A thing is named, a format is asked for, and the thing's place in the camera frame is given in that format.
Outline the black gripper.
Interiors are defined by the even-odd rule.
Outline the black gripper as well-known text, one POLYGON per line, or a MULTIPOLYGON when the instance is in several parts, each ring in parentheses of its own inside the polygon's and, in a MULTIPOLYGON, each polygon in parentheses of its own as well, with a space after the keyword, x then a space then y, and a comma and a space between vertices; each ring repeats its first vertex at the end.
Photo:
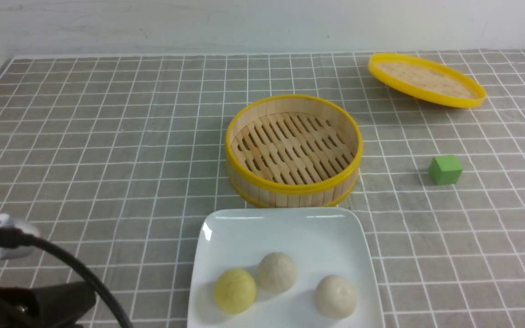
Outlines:
POLYGON ((41 288, 0 287, 0 328, 79 328, 96 294, 85 282, 41 288))

